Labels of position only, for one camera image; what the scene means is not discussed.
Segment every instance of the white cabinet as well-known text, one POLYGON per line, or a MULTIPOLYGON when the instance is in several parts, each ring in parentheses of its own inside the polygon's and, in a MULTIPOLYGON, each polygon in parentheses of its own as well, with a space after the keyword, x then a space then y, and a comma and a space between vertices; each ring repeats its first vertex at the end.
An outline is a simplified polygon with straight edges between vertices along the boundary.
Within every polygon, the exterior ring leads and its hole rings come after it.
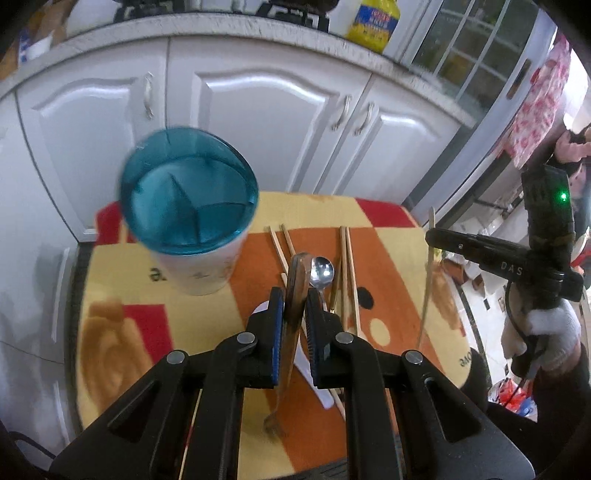
MULTIPOLYGON (((0 343, 0 398, 0 420, 9 432, 23 433, 55 455, 74 439, 63 365, 0 343)), ((51 460, 38 450, 17 445, 33 464, 49 467, 51 460)))
POLYGON ((418 95, 372 79, 316 193, 402 203, 460 124, 418 95))
POLYGON ((164 127, 167 44, 161 38, 99 50, 18 89, 39 173, 79 241, 95 240, 95 213, 116 199, 129 152, 164 127))
POLYGON ((0 102, 0 225, 0 341, 63 363, 78 243, 35 170, 14 95, 0 102))
POLYGON ((309 51, 228 38, 173 38, 168 126, 236 148, 261 190, 314 192, 370 74, 309 51))

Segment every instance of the teal cup lid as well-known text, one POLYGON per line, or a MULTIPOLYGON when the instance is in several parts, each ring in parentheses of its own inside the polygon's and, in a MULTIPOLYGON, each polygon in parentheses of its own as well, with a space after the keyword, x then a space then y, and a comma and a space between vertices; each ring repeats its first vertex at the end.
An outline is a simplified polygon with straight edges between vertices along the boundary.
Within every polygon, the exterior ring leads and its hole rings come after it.
POLYGON ((155 252, 216 250, 250 225, 258 204, 246 160, 221 138, 194 128, 160 130, 127 159, 119 202, 129 230, 155 252))

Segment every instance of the hand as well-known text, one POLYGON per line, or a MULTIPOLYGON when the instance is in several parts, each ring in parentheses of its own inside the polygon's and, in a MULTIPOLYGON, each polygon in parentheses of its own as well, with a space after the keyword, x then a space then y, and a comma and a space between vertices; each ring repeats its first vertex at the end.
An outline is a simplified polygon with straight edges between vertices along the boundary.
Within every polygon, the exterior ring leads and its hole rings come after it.
MULTIPOLYGON (((574 368, 580 355, 581 325, 571 304, 561 299, 558 307, 551 310, 533 310, 531 299, 522 296, 515 285, 509 291, 509 306, 517 326, 524 335, 549 335, 548 347, 541 356, 542 370, 565 373, 574 368)), ((525 342, 507 317, 501 335, 505 358, 522 355, 527 350, 525 342)))

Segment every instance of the tablecloth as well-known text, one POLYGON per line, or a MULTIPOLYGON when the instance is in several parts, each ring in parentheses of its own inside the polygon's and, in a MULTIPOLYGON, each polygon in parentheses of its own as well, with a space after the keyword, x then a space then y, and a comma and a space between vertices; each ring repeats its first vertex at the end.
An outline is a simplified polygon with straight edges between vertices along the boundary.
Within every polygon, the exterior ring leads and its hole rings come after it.
MULTIPOLYGON (((266 230, 284 223, 297 251, 336 262, 339 226, 351 227, 361 326, 378 349, 415 348, 426 282, 424 231, 396 205, 349 197, 261 193, 230 282, 207 296, 176 290, 122 221, 117 203, 96 215, 98 239, 89 264, 77 344, 77 406, 84 427, 172 349, 214 349, 244 329, 253 309, 282 286, 281 265, 266 230)), ((284 252, 287 245, 278 233, 284 252)), ((456 385, 470 367, 469 347, 445 281, 435 286, 421 351, 456 385)), ((324 410, 299 372, 281 403, 286 435, 270 438, 263 419, 272 391, 245 391, 240 479, 273 478, 346 456, 345 423, 324 410)))

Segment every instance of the glass door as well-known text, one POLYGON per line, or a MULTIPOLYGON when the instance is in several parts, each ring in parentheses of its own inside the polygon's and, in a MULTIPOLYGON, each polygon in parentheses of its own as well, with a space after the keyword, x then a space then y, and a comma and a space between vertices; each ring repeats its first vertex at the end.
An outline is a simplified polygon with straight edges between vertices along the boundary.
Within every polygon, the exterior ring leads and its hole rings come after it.
MULTIPOLYGON (((409 47, 403 62, 451 96, 472 115, 476 125, 460 128, 407 198, 405 206, 419 221, 426 216, 428 207, 416 210, 416 206, 463 151, 483 120, 494 116, 497 123, 503 124, 501 131, 511 121, 524 96, 516 96, 515 109, 500 100, 525 65, 524 50, 531 44, 530 35, 539 16, 540 10, 531 0, 443 0, 431 18, 424 19, 431 22, 427 34, 418 45, 415 42, 414 51, 409 47)), ((553 29, 548 24, 545 28, 549 43, 553 29)), ((470 171, 460 171, 459 176, 465 174, 466 178, 484 158, 488 148, 480 148, 472 152, 470 171)), ((440 206, 432 205, 436 210, 440 206)))
POLYGON ((444 0, 411 65, 480 121, 513 73, 537 12, 529 0, 444 0))

